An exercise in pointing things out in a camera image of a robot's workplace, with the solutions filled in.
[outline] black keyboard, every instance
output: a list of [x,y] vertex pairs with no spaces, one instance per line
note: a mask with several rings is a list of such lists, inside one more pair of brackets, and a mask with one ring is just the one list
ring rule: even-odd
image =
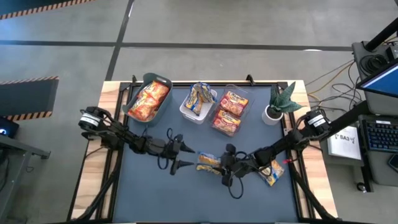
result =
[[372,116],[361,124],[369,150],[398,152],[398,119]]

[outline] snack package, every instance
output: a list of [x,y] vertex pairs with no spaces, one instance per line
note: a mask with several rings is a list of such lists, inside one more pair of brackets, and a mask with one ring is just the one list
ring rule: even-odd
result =
[[220,106],[224,110],[229,111],[236,116],[241,116],[243,114],[243,109],[248,105],[248,103],[249,100],[228,91],[221,99]]
[[199,164],[206,164],[212,167],[221,167],[221,158],[205,152],[198,152],[198,154]]
[[276,160],[273,160],[271,164],[271,166],[263,169],[259,174],[265,180],[265,182],[267,182],[270,186],[273,186],[285,172],[285,169],[281,167]]
[[199,82],[194,84],[193,88],[199,92],[204,103],[216,103],[216,99],[211,94],[211,88],[208,84]]
[[213,120],[212,126],[228,136],[233,136],[240,124],[240,119],[235,118],[225,110],[219,110]]
[[203,104],[202,99],[199,97],[199,92],[191,86],[191,93],[185,102],[185,107],[192,110],[197,116],[200,115],[201,106]]
[[145,86],[138,94],[138,97],[149,96],[159,102],[163,101],[164,96],[169,92],[169,88],[160,82],[152,81],[149,85]]
[[144,95],[137,99],[132,108],[129,109],[128,113],[141,121],[146,121],[158,105],[159,102],[157,100]]
[[214,169],[212,166],[206,165],[206,164],[197,164],[197,170],[205,170],[208,172],[212,172],[216,175],[221,175],[221,172]]

